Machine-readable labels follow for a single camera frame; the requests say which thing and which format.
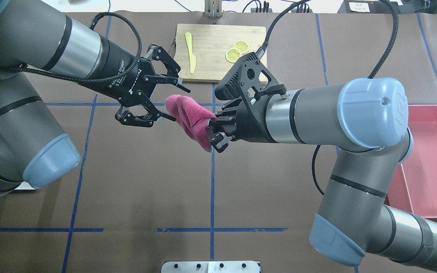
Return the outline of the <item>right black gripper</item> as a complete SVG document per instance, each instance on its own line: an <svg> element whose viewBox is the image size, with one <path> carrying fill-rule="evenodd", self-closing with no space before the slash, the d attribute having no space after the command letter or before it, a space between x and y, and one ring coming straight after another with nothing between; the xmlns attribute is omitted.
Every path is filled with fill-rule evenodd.
<svg viewBox="0 0 437 273"><path fill-rule="evenodd" d="M263 96L251 105L250 111L241 99L225 103L218 117L208 120L208 142L218 153L223 152L228 143L237 140L247 142L275 143L266 126L266 110L271 97Z"/></svg>

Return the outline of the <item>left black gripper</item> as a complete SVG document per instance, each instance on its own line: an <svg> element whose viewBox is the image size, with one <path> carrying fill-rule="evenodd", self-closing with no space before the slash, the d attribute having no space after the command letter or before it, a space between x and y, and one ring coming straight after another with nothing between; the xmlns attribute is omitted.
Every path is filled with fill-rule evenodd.
<svg viewBox="0 0 437 273"><path fill-rule="evenodd" d="M97 68L90 76L91 79L103 79L123 73L135 58L133 54L119 45L103 36L100 38L102 55ZM161 62L166 73L155 73L151 61ZM162 119L176 121L173 116L156 109L150 101L157 84L174 85L184 92L191 93L191 90L182 84L180 71L181 67L162 46L151 44L145 58L140 58L137 65L125 76L106 82L86 83L86 87L120 103L115 119L123 126L152 127L156 121ZM136 105L144 107L147 114L133 115L129 108Z"/></svg>

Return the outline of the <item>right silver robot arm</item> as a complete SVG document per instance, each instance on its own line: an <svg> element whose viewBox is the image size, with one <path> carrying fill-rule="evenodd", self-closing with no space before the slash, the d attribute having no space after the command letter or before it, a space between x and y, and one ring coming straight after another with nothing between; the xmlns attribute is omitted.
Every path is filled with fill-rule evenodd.
<svg viewBox="0 0 437 273"><path fill-rule="evenodd" d="M217 152L237 140L339 147L309 235L316 251L349 267L371 253L437 272L437 223L384 203L397 166L414 147L398 80L291 91L232 80L219 83L215 96L226 101L207 125Z"/></svg>

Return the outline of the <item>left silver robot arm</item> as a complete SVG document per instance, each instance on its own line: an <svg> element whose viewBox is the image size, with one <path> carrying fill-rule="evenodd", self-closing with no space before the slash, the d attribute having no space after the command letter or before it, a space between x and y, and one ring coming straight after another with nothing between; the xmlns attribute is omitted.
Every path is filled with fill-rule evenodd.
<svg viewBox="0 0 437 273"><path fill-rule="evenodd" d="M190 92L181 68L159 45L151 44L145 56L141 50L135 26L120 14L99 13L87 27L41 0L0 0L0 197L23 182L46 187L81 161L27 74L113 98L125 126L175 121L150 98L159 84Z"/></svg>

